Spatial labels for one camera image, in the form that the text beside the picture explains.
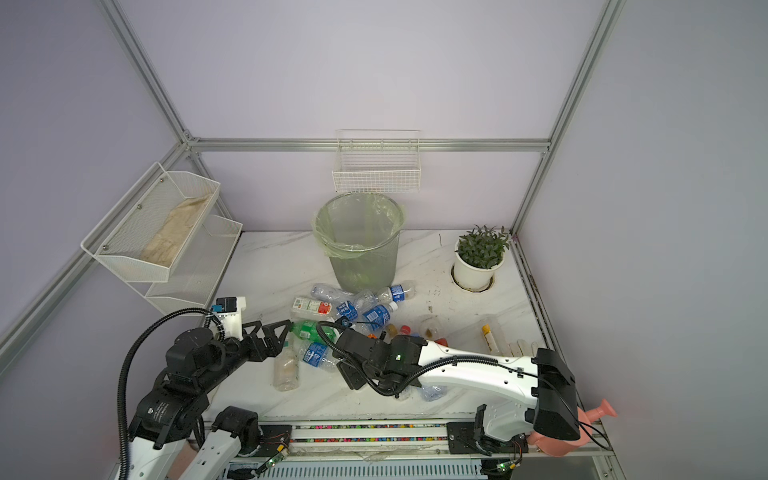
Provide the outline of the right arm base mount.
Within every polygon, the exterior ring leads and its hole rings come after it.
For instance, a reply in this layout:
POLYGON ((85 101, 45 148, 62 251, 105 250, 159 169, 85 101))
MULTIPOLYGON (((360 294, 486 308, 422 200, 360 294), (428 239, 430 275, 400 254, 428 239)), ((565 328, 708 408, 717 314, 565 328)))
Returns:
POLYGON ((448 449, 451 454, 526 454, 529 451, 526 437, 516 435, 509 440, 497 440, 484 433, 473 422, 449 422, 446 425, 448 449))

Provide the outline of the clear crushed bottle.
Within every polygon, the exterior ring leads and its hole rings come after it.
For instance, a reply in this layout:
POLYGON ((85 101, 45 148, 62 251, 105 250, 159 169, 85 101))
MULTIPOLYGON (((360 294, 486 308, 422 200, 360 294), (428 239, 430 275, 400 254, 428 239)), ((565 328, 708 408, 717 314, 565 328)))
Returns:
POLYGON ((351 300, 354 297, 353 293, 326 283, 315 284, 310 291, 310 295, 316 300, 327 303, 340 303, 351 300))

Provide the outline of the green lined trash bin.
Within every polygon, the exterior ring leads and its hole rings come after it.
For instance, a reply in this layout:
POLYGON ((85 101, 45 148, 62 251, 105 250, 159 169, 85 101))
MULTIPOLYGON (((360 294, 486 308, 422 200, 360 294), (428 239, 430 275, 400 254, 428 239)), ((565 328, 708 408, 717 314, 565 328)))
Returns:
POLYGON ((404 224, 402 207, 380 193, 338 195, 311 221, 339 286, 352 293, 393 284, 404 224))

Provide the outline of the pink watering can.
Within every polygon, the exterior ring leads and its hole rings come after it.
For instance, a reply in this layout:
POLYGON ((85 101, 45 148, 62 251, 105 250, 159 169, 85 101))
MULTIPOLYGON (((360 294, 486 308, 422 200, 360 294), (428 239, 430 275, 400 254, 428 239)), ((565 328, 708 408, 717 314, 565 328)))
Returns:
POLYGON ((545 437, 533 432, 527 437, 529 446, 536 447, 541 452, 552 457, 564 457, 588 443, 605 450, 612 450, 612 445, 604 432, 596 428, 595 423, 603 417, 617 417, 617 412, 607 399, 603 399, 599 406, 584 411, 578 409, 580 437, 578 440, 566 441, 545 437))

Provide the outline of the beige cloth in shelf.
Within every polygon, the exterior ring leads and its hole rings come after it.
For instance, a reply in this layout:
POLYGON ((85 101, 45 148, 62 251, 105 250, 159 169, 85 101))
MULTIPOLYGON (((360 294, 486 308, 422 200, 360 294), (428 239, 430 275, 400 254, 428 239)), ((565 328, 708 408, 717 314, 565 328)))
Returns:
POLYGON ((174 207, 160 230, 142 251, 140 259, 170 267, 211 195, 188 198, 174 207))

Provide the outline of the clear bottle blue label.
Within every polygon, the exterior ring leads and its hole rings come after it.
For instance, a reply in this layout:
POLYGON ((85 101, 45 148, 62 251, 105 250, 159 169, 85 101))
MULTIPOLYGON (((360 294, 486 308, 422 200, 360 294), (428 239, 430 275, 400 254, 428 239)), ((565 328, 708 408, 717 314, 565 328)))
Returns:
POLYGON ((328 372, 336 370, 337 360, 332 355, 332 350, 325 344, 317 342, 304 342, 298 348, 299 359, 315 369, 328 372))

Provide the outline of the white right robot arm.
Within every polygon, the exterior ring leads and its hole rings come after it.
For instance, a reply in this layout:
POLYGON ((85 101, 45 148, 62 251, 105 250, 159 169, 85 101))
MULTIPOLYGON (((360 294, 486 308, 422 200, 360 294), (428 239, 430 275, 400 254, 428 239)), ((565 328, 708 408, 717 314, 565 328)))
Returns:
POLYGON ((458 387, 483 395, 477 409, 480 436, 505 442, 536 432, 548 438, 580 438, 575 375, 560 355, 540 348, 534 356, 471 353, 420 337, 387 342, 352 329, 330 342, 352 390, 368 385, 396 397, 410 386, 458 387))

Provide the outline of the small blue label bottle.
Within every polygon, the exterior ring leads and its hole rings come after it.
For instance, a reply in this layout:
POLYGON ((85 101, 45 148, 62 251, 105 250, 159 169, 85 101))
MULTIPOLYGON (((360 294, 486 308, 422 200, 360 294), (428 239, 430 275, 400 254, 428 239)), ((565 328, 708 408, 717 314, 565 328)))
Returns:
POLYGON ((333 309, 333 319, 349 322, 360 320, 362 314, 376 305, 377 298, 370 290, 361 291, 350 299, 342 300, 333 309))

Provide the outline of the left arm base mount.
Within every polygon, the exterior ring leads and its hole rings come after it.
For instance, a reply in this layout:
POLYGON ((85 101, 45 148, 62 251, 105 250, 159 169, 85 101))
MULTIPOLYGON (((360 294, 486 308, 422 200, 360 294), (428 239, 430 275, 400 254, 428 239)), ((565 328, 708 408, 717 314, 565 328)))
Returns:
POLYGON ((288 447, 293 426, 289 424, 259 424, 257 427, 211 430, 206 437, 202 453, 223 456, 225 453, 242 458, 267 458, 275 455, 278 448, 288 447))

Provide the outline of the green soda bottle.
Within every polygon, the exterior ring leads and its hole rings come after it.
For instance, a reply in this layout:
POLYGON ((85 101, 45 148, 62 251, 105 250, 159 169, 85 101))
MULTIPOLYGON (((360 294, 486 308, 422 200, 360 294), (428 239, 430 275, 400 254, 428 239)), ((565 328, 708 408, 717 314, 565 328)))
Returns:
MULTIPOLYGON (((311 343, 324 344, 324 340, 317 331, 317 321, 314 320, 301 320, 293 323, 291 332, 300 340, 309 341, 311 343)), ((338 332, 331 327, 324 326, 322 331, 325 337, 335 342, 338 337, 338 332)))

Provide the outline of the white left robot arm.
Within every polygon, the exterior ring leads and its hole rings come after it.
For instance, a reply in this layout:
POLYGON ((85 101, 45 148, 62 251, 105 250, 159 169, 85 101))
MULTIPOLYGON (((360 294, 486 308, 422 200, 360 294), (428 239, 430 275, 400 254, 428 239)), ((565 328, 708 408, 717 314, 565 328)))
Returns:
MULTIPOLYGON (((292 322, 262 325, 242 337, 218 339, 209 328, 182 332, 166 352, 166 368, 153 389, 127 418, 125 390, 130 364, 143 340, 126 355, 118 380, 118 479, 165 479, 175 460, 198 432, 209 394, 247 362, 263 362, 283 350, 292 322)), ((217 479, 239 454, 260 448, 263 434, 258 414, 240 407, 221 411, 183 479, 217 479)))

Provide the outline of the potted green succulent plant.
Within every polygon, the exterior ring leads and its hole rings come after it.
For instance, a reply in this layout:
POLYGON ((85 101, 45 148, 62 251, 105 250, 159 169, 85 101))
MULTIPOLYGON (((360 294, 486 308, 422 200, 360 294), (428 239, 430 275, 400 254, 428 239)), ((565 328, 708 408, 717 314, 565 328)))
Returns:
POLYGON ((463 290, 487 290, 511 249, 512 233, 504 227, 475 225, 456 242, 452 276, 463 290))

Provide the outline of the large crushed blue label bottle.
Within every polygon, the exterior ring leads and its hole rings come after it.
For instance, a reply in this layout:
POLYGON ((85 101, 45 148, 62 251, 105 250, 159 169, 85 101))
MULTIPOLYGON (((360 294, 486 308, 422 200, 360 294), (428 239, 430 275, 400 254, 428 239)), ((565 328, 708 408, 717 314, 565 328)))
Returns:
POLYGON ((420 388, 420 394, 424 401, 433 402, 443 398, 447 394, 447 387, 442 385, 428 385, 420 388))

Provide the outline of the white red label bottle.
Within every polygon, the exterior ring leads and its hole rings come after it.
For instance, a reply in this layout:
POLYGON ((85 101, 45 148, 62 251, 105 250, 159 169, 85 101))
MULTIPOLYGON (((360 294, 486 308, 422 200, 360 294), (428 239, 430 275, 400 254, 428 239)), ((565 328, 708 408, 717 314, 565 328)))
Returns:
POLYGON ((291 305, 291 315, 297 320, 326 321, 331 313, 330 303, 310 297, 297 296, 291 305))

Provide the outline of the tall blue label water bottle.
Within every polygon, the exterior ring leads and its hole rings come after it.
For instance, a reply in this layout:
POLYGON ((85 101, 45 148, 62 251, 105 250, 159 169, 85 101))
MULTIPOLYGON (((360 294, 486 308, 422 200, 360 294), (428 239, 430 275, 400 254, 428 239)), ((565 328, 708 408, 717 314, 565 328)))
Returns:
POLYGON ((364 312, 353 324, 353 329, 366 336, 378 336, 390 323, 392 315, 399 306, 396 302, 380 303, 370 310, 364 312))

